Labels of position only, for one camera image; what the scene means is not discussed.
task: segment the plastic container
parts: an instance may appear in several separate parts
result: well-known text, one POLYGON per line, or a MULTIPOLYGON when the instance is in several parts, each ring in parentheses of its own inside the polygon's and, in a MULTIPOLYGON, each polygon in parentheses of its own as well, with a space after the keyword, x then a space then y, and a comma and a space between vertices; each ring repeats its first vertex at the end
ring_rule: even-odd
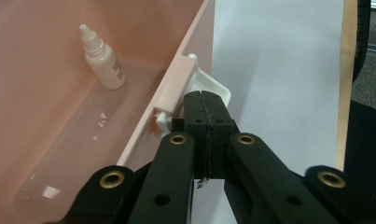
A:
POLYGON ((0 0, 0 223, 58 220, 95 171, 153 159, 156 116, 176 116, 197 68, 188 55, 211 73, 214 4, 0 0), (122 52, 122 88, 87 66, 82 23, 122 52))

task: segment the brass insert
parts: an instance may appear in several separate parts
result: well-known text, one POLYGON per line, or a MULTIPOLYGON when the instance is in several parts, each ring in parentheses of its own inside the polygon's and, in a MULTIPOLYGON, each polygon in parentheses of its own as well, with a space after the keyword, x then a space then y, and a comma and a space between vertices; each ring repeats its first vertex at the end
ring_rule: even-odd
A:
POLYGON ((345 181, 335 173, 328 171, 321 171, 318 173, 318 178, 322 183, 336 189, 342 189, 345 187, 345 181))
POLYGON ((170 138, 170 142, 174 145, 182 145, 187 142, 187 138, 182 134, 177 134, 170 138))
POLYGON ((124 174, 121 171, 111 171, 103 175, 100 186, 103 189, 112 189, 119 186, 124 181, 124 174))
POLYGON ((237 140, 244 145, 253 145, 255 143, 255 138, 249 135, 240 135, 237 140))

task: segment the dropper bottle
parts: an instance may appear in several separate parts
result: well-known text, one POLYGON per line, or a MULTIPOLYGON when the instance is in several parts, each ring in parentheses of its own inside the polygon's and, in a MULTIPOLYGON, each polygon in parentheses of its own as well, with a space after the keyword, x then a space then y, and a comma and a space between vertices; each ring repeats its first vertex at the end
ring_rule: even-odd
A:
POLYGON ((126 76, 114 51, 86 24, 80 25, 86 62, 100 82, 109 90, 121 87, 126 76))

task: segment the bottle nozzle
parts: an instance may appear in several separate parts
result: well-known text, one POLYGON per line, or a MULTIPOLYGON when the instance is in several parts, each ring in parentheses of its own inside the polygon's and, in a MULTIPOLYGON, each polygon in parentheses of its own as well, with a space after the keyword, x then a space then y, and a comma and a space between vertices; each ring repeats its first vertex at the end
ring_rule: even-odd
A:
POLYGON ((79 29, 80 39, 82 40, 87 52, 95 52, 103 46, 104 41, 98 37, 98 35, 92 31, 89 26, 86 24, 81 24, 79 29))

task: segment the gray floor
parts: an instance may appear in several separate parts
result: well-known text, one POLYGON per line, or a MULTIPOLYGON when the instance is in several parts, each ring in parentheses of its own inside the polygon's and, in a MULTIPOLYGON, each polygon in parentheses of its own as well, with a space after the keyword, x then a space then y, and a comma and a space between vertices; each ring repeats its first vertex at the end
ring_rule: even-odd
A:
MULTIPOLYGON (((376 12, 371 12, 369 43, 376 45, 376 12)), ((376 54, 368 53, 353 85, 352 99, 376 109, 376 54)))

